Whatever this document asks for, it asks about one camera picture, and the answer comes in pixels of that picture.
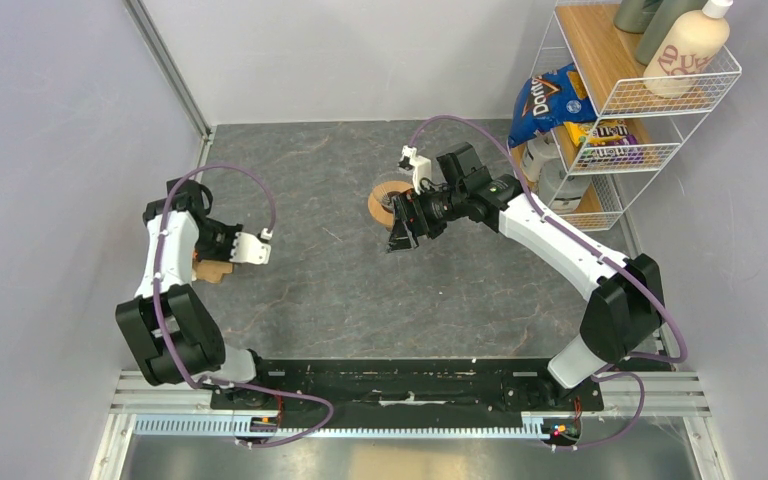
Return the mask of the brown paper coffee filters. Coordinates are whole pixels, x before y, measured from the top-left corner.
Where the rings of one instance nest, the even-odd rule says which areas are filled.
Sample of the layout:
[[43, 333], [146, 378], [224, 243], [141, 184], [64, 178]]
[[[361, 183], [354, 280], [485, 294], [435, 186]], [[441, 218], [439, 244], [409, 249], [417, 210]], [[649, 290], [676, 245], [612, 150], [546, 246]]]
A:
[[225, 276], [234, 272], [232, 263], [216, 260], [194, 259], [192, 268], [194, 281], [204, 281], [210, 284], [220, 284]]

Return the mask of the clear glass dripper cone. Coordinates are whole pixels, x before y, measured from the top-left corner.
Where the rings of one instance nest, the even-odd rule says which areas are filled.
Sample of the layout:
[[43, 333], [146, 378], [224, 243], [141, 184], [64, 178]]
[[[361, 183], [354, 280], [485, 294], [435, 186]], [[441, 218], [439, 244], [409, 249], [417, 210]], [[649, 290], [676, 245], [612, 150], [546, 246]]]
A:
[[385, 173], [375, 178], [372, 198], [386, 212], [394, 212], [394, 198], [413, 188], [411, 176], [402, 173]]

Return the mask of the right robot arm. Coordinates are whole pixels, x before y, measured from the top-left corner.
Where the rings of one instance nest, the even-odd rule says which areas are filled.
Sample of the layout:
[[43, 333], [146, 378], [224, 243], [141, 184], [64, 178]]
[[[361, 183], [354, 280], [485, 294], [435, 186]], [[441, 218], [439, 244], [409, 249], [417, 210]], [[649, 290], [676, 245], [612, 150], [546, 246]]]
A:
[[441, 184], [432, 181], [430, 159], [403, 147], [398, 166], [412, 186], [392, 199], [389, 251], [416, 248], [420, 238], [434, 239], [449, 223], [468, 218], [536, 254], [587, 302], [577, 336], [549, 361], [549, 374], [537, 382], [545, 406], [564, 408], [576, 398], [579, 384], [630, 356], [663, 325], [652, 303], [662, 297], [653, 259], [629, 258], [584, 235], [524, 191], [515, 176], [493, 177], [468, 142], [436, 161]]

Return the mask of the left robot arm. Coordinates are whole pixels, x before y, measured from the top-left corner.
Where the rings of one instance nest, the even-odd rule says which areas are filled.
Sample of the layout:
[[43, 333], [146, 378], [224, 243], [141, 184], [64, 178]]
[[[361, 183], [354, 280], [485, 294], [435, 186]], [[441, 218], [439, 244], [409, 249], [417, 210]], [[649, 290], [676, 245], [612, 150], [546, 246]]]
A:
[[146, 266], [134, 298], [117, 305], [116, 323], [149, 384], [183, 383], [175, 363], [181, 360], [192, 376], [215, 372], [237, 380], [236, 396], [250, 408], [264, 407], [273, 381], [257, 371], [254, 352], [227, 346], [192, 284], [200, 266], [267, 264], [271, 234], [211, 219], [212, 192], [195, 180], [170, 180], [167, 188], [172, 198], [149, 203], [143, 214]]

